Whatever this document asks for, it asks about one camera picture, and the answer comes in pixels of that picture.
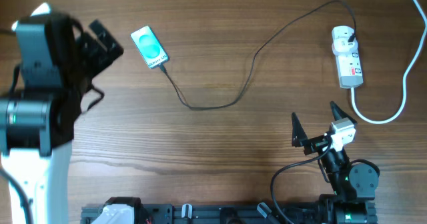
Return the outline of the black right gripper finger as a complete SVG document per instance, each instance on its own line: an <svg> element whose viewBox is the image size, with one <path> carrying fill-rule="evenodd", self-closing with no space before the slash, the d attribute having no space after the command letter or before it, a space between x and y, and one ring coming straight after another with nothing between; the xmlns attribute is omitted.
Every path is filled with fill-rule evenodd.
<svg viewBox="0 0 427 224"><path fill-rule="evenodd" d="M330 101L330 108L335 121L348 118L354 125L357 124L357 121L344 112L341 108L339 108L339 106L334 101Z"/></svg>
<svg viewBox="0 0 427 224"><path fill-rule="evenodd" d="M295 112L292 113L292 146L304 147L308 144L308 137Z"/></svg>

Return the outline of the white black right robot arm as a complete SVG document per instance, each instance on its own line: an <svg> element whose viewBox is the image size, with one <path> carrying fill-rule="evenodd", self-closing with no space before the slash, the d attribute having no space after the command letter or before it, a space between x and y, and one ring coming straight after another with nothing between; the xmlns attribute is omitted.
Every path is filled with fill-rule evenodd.
<svg viewBox="0 0 427 224"><path fill-rule="evenodd" d="M329 130L311 139L292 113L292 146L302 147L305 155L318 155L324 180L334 192L312 203L286 205L284 213L293 223L377 223L373 200L380 170L365 159L349 159L344 146L354 140L357 121L333 101L330 107L334 121Z"/></svg>

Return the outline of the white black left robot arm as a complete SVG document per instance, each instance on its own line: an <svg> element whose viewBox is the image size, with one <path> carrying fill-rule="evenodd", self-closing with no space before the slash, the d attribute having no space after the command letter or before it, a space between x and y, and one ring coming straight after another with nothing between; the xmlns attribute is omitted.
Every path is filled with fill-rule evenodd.
<svg viewBox="0 0 427 224"><path fill-rule="evenodd" d="M85 31L43 3L7 30L21 61L1 96L1 176L9 184L14 223L67 223L67 178L74 124L85 113L93 79L123 55L98 20Z"/></svg>

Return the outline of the light blue smartphone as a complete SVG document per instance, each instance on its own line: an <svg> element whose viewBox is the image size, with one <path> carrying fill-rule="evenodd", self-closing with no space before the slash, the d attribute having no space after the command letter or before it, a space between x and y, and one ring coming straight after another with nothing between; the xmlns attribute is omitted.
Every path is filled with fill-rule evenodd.
<svg viewBox="0 0 427 224"><path fill-rule="evenodd" d="M132 41L150 69L163 65L169 56L149 26L130 34Z"/></svg>

